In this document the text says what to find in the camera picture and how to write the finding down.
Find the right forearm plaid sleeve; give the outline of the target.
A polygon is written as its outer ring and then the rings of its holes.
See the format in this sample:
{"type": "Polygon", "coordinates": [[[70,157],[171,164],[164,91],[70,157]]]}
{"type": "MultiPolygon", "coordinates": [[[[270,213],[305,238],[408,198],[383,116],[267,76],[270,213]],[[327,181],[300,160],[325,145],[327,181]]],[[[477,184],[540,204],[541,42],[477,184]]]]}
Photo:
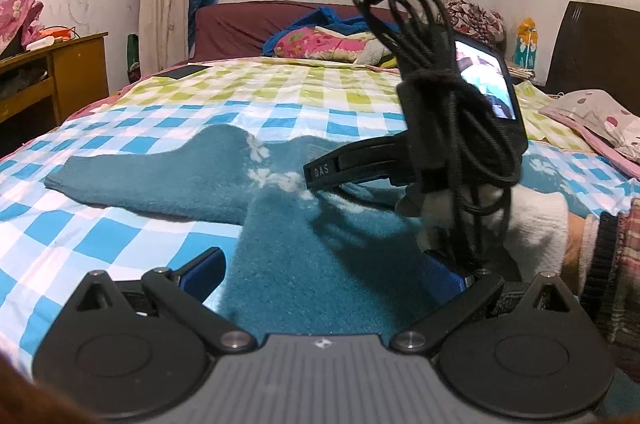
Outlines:
{"type": "Polygon", "coordinates": [[[582,218],[560,203],[560,271],[620,361],[639,363],[639,200],[582,218]]]}

